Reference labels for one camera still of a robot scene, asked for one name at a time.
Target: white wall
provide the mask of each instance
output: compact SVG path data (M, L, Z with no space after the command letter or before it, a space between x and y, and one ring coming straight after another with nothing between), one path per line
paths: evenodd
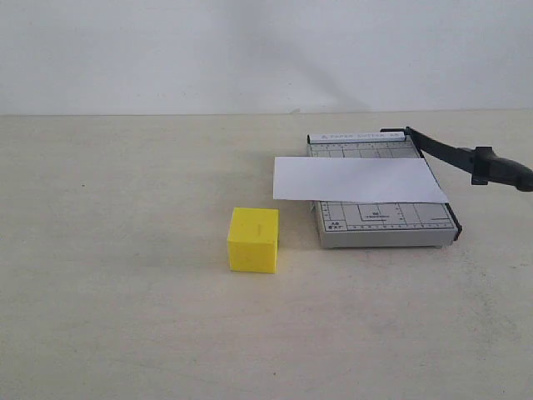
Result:
M0 113L533 108L533 1L4 0Z

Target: yellow foam cube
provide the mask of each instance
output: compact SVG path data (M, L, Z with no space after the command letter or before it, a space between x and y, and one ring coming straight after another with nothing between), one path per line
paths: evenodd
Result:
M276 273L279 210L233 209L227 235L230 269L247 273Z

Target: gray metal base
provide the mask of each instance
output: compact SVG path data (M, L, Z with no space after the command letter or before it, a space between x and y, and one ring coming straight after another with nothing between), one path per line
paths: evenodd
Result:
M410 137L403 142L336 142L307 145L312 157L418 158ZM312 202L324 248L447 246L459 227L448 204Z

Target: black handle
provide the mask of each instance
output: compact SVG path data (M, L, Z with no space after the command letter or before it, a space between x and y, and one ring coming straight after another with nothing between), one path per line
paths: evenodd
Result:
M525 165L498 157L492 147L476 147L473 158L472 185L495 182L514 186L521 192L533 192L533 171Z

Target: paper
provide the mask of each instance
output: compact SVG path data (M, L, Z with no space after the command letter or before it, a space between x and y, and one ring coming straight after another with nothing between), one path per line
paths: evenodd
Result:
M423 158L276 157L274 198L448 203Z

